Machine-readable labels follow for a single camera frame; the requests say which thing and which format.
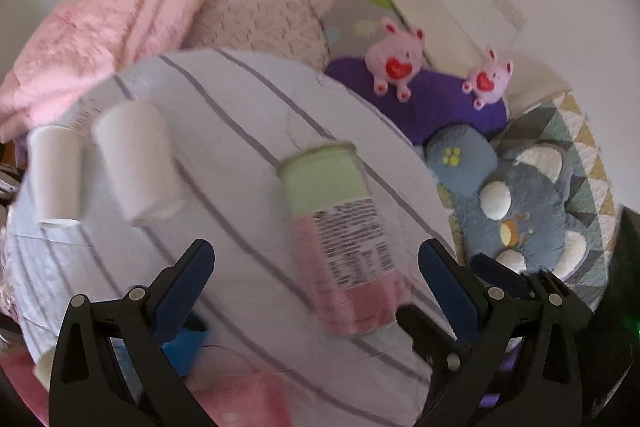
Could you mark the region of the green pink glass cup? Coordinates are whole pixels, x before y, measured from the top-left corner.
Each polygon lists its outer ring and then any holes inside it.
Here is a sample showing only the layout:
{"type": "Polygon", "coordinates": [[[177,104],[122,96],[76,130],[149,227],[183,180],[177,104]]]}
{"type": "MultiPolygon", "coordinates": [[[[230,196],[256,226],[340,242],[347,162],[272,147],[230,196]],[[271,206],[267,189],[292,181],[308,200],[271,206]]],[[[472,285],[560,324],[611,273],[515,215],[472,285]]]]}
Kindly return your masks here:
{"type": "Polygon", "coordinates": [[[278,177],[299,273],[324,330],[367,335],[409,300],[354,144],[326,141],[286,158],[278,177]]]}

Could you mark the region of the small pink cup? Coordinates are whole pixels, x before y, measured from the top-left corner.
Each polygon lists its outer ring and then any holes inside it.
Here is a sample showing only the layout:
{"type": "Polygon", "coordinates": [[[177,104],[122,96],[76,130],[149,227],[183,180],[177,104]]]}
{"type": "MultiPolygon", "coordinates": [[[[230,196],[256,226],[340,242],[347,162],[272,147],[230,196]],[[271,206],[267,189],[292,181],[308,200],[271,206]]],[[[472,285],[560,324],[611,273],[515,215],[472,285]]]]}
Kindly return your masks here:
{"type": "Polygon", "coordinates": [[[281,378],[263,371],[208,373],[186,381],[218,426],[285,427],[293,420],[281,378]]]}

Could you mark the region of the white paper cup far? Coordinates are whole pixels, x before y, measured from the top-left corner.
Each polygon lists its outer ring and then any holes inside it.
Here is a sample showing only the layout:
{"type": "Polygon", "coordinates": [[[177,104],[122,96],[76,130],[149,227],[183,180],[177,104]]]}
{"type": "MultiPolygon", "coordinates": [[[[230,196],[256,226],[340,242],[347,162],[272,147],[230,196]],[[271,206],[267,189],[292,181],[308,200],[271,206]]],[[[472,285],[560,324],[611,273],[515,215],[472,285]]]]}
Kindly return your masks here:
{"type": "Polygon", "coordinates": [[[76,227],[84,139],[73,129],[52,124],[32,130],[27,144],[36,222],[46,229],[76,227]]]}

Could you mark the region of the white paper cup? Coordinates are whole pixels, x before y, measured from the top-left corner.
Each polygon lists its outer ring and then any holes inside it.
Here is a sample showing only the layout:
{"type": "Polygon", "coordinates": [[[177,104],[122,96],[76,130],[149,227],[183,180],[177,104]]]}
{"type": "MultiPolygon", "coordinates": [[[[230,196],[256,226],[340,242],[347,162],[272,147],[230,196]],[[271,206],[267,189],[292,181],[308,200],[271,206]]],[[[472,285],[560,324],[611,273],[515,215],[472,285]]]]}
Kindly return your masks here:
{"type": "Polygon", "coordinates": [[[142,101],[119,103],[96,120],[92,137],[126,222],[146,227],[182,207],[183,188],[169,132],[156,106],[142,101]]]}
{"type": "Polygon", "coordinates": [[[36,222],[46,229],[76,227],[84,139],[73,129],[52,124],[32,130],[27,144],[36,222]]]}

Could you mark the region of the white paper cup near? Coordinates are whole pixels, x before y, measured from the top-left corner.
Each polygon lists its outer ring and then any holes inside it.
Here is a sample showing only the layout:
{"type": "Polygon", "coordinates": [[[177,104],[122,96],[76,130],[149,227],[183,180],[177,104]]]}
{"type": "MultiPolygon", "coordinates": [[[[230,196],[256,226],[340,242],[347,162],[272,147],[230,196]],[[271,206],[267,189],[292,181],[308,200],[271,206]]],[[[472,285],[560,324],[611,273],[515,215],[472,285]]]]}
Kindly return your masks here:
{"type": "Polygon", "coordinates": [[[92,137],[126,222],[146,227],[182,207],[183,188],[169,132],[156,106],[142,101],[119,103],[96,120],[92,137]]]}

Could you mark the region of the blue black can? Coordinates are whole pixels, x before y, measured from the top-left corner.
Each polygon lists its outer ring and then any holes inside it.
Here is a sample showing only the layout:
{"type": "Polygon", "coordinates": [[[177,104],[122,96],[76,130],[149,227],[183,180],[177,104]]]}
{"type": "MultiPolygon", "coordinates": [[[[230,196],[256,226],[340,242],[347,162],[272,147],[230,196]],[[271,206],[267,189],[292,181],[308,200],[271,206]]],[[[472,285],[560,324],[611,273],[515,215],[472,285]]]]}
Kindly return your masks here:
{"type": "Polygon", "coordinates": [[[190,375],[208,335],[207,324],[201,317],[191,313],[177,336],[163,344],[164,355],[180,378],[190,375]]]}

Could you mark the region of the blue grey plush cushion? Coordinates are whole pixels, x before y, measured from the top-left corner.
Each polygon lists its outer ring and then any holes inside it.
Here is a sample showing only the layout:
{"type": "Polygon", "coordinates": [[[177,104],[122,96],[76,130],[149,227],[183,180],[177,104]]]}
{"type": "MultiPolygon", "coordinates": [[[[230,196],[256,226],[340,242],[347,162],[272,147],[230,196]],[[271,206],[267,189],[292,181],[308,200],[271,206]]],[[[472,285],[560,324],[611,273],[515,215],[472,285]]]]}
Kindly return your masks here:
{"type": "Polygon", "coordinates": [[[483,254],[515,273],[545,269],[566,280],[587,256],[585,225],[566,210],[574,164],[561,147],[499,154],[460,124],[433,136],[425,160],[451,196],[466,261],[483,254]]]}

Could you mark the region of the geometric patterned bedspread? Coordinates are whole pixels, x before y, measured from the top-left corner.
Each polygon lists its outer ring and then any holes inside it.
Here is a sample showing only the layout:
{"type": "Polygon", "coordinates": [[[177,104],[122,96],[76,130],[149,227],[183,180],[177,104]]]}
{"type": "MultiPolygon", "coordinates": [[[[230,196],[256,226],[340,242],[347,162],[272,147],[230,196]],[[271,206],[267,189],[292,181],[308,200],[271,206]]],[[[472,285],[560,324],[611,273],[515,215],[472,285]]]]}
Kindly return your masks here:
{"type": "MultiPolygon", "coordinates": [[[[574,164],[567,212],[585,225],[588,254],[577,270],[562,280],[591,309],[598,303],[608,285],[608,262],[615,244],[616,212],[612,185],[605,172],[602,156],[589,121],[574,96],[564,93],[512,119],[495,139],[488,140],[501,154],[510,147],[549,143],[565,150],[574,164]]],[[[449,211],[449,223],[454,245],[465,262],[462,237],[454,215],[449,192],[438,181],[442,202],[449,211]]]]}

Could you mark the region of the purple pillow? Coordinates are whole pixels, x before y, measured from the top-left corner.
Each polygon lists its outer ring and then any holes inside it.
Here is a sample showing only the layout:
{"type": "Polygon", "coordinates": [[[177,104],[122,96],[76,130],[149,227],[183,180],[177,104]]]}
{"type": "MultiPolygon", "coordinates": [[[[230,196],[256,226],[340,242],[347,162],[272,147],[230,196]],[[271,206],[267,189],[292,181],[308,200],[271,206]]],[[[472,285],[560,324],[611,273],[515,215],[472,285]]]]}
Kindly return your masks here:
{"type": "Polygon", "coordinates": [[[410,82],[409,101],[396,98],[390,88],[384,96],[373,90],[373,76],[362,58],[344,57],[331,62],[324,73],[376,107],[414,145],[423,145],[437,131],[454,124],[467,124],[490,139],[506,127],[508,115],[503,102],[477,110],[473,98],[461,91],[463,80],[423,69],[410,82]]]}

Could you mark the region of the white striped table cloth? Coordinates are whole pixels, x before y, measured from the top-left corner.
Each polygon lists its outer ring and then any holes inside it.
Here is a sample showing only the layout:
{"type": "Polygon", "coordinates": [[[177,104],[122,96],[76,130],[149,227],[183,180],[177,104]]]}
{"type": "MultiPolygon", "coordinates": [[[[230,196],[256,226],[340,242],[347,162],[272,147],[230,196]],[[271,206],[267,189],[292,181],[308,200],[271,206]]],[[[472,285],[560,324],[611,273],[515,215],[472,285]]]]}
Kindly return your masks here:
{"type": "Polygon", "coordinates": [[[213,50],[140,62],[101,83],[64,120],[86,129],[127,100],[150,102],[165,119],[186,205],[145,229],[128,225],[93,146],[77,227],[40,228],[23,187],[6,227],[6,280],[30,355],[39,359],[54,346],[73,295],[118,298],[151,283],[194,239],[206,239],[216,268],[195,308],[209,327],[195,384],[262,369],[283,385],[297,426],[413,424],[430,368],[396,325],[352,339],[322,331],[300,283],[276,173],[303,148],[329,139],[355,144],[412,300],[440,321],[416,253],[431,236],[449,243],[451,232],[431,173],[400,131],[304,65],[213,50]]]}

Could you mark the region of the small pink bunny plush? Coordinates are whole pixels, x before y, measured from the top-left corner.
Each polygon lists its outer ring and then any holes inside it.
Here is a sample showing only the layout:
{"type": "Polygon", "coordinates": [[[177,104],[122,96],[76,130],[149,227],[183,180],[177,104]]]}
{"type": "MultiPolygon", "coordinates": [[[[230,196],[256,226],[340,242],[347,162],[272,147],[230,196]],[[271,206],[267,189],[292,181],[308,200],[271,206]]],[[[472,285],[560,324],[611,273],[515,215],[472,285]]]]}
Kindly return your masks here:
{"type": "Polygon", "coordinates": [[[465,95],[472,95],[475,110],[482,110],[486,105],[494,105],[502,99],[513,73],[513,62],[499,62],[496,50],[488,48],[486,60],[469,70],[461,90],[465,95]]]}

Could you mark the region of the white flat box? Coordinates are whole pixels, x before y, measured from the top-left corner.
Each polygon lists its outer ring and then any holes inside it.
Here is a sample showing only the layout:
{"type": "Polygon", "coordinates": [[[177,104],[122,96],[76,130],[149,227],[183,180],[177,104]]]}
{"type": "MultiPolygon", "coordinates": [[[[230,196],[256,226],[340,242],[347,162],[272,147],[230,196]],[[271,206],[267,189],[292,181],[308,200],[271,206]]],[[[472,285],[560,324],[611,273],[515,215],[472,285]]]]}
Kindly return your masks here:
{"type": "MultiPolygon", "coordinates": [[[[424,54],[439,72],[464,78],[487,58],[486,46],[478,46],[439,0],[392,0],[405,23],[425,31],[424,54]]],[[[548,64],[493,43],[500,61],[514,63],[514,74],[503,100],[511,116],[570,92],[572,87],[548,64]]]]}

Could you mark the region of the large pink bunny plush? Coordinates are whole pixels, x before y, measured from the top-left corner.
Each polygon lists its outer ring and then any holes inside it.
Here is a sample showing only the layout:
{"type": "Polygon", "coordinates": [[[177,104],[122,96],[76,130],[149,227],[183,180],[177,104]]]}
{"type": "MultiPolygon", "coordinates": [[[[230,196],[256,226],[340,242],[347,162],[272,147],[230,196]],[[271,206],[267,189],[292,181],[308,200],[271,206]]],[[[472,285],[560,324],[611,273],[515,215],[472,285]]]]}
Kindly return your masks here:
{"type": "Polygon", "coordinates": [[[364,64],[377,96],[386,95],[394,86],[397,100],[405,103],[411,98],[409,83],[422,68],[425,34],[421,28],[404,31],[390,17],[383,17],[381,26],[385,37],[368,49],[364,64]]]}

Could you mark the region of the grey patterned pillow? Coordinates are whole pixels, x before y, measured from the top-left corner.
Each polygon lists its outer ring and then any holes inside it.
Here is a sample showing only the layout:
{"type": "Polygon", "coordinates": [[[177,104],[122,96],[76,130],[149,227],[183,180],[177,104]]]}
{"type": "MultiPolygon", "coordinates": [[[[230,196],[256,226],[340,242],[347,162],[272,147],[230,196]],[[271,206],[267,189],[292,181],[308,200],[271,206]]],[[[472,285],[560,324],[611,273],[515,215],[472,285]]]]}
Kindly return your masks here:
{"type": "Polygon", "coordinates": [[[390,0],[334,0],[320,16],[329,62],[363,58],[371,46],[387,36],[382,25],[385,17],[400,29],[406,28],[390,0]]]}

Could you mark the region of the heart pattern pillow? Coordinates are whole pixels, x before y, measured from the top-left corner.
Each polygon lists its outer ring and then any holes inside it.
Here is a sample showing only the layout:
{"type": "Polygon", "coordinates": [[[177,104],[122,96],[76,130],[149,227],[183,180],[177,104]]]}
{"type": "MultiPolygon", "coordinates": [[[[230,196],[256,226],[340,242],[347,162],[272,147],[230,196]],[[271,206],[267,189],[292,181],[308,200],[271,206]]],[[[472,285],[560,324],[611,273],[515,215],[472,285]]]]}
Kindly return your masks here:
{"type": "Polygon", "coordinates": [[[328,45],[321,17],[334,0],[205,0],[185,49],[265,53],[321,70],[328,45]]]}

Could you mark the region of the pink folded quilt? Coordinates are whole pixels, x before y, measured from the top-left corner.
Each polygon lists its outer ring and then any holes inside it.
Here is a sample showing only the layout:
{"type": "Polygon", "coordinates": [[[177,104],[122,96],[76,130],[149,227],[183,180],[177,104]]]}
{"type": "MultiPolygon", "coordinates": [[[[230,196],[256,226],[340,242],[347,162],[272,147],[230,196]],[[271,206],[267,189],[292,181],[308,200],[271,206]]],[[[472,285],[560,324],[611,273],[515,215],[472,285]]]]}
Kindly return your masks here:
{"type": "Polygon", "coordinates": [[[1,141],[52,124],[93,86],[182,46],[204,0],[61,0],[1,83],[1,141]]]}

